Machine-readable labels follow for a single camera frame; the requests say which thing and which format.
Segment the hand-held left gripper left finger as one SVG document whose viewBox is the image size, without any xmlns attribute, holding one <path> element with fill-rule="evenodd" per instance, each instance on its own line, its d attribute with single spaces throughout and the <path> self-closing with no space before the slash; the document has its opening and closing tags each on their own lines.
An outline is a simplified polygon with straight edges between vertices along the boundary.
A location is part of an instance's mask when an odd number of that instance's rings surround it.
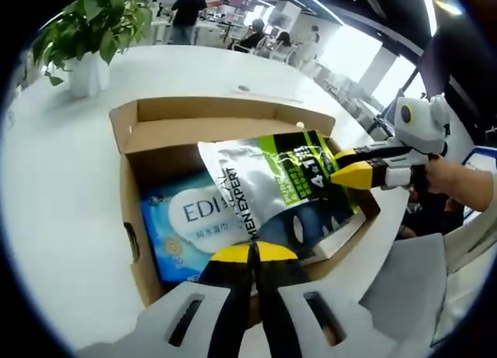
<svg viewBox="0 0 497 358">
<path fill-rule="evenodd" d="M 132 357 L 236 357 L 249 315 L 255 246 L 213 255 L 196 282 L 148 307 L 131 336 Z"/>
</svg>

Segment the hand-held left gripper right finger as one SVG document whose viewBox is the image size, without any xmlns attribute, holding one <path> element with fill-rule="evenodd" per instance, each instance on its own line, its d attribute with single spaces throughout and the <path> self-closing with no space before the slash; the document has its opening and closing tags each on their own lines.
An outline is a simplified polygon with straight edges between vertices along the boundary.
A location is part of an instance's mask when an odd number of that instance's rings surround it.
<svg viewBox="0 0 497 358">
<path fill-rule="evenodd" d="M 295 253 L 257 241 L 251 256 L 271 356 L 375 356 L 367 313 L 333 287 L 309 280 Z"/>
</svg>

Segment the person's right hand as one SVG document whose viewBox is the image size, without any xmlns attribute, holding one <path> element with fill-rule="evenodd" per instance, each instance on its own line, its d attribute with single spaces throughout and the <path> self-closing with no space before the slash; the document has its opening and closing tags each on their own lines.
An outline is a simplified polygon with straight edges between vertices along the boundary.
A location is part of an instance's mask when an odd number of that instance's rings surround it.
<svg viewBox="0 0 497 358">
<path fill-rule="evenodd" d="M 464 184 L 470 174 L 470 169 L 447 161 L 442 156 L 433 155 L 425 165 L 421 176 L 427 182 L 429 192 L 446 194 L 449 198 L 464 204 Z"/>
</svg>

